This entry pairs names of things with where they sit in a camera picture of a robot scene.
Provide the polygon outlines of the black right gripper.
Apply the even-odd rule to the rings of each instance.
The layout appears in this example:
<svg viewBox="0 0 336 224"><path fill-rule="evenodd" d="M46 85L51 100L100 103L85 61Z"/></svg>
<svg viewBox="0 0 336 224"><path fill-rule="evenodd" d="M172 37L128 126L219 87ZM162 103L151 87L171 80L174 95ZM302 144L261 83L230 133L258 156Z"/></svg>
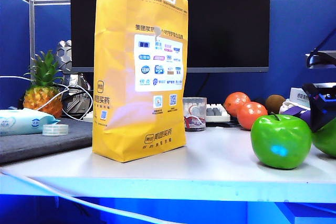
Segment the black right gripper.
<svg viewBox="0 0 336 224"><path fill-rule="evenodd" d="M316 132L335 118L335 82L305 83L302 89L310 103L310 127Z"/></svg>

